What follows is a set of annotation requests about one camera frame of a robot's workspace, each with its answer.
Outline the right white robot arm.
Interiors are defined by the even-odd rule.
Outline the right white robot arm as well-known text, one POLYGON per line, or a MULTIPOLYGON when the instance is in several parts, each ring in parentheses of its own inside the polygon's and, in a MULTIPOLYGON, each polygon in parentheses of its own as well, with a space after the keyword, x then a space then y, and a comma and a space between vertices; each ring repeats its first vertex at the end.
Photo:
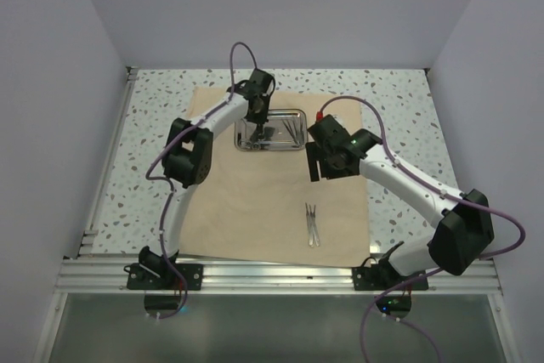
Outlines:
POLYGON ((461 275, 494 240, 489 202, 479 190, 465 194, 441 184, 393 155, 385 139, 366 129, 349 133, 332 115, 317 114, 308 132, 311 181, 362 176, 397 195, 434 230, 395 244, 362 268, 362 278, 376 289, 398 288, 426 269, 461 275))

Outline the steel scissors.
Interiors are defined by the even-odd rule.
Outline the steel scissors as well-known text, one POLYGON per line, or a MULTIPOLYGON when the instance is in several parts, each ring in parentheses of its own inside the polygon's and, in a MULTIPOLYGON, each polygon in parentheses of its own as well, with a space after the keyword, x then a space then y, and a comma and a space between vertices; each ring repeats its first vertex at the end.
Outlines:
POLYGON ((245 126, 238 133, 237 145, 240 150, 251 151, 251 150, 260 149, 261 141, 263 140, 264 136, 262 138, 253 138, 252 134, 255 128, 256 126, 255 127, 245 126))

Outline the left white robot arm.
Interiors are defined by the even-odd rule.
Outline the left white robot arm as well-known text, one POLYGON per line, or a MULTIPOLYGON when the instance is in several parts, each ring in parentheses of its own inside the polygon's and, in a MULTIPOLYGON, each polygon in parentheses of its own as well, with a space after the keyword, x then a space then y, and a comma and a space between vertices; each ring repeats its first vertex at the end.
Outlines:
POLYGON ((145 174, 149 181, 165 181, 170 187, 159 219, 158 239, 139 253, 139 266, 157 288, 168 288, 176 277, 182 277, 173 265, 181 227, 196 188, 211 171, 213 141, 241 119, 262 127, 268 121, 274 91, 275 78, 255 68, 247 80, 232 83, 207 111, 189 120, 173 121, 166 147, 145 174))

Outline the steel scalpel handle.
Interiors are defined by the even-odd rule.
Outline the steel scalpel handle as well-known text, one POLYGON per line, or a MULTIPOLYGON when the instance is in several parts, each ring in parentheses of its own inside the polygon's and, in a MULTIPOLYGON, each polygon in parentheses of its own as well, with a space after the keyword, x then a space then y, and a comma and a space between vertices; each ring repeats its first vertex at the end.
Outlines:
POLYGON ((312 208, 312 206, 309 204, 309 209, 310 209, 310 217, 311 217, 311 225, 312 225, 312 231, 314 233, 314 247, 317 247, 318 246, 318 237, 316 235, 316 229, 315 229, 315 212, 312 208))
POLYGON ((311 217, 310 217, 310 209, 309 204, 305 203, 305 214, 306 214, 306 223, 307 223, 307 231, 308 231, 308 244, 310 248, 314 247, 314 233, 312 231, 312 225, 311 225, 311 217))

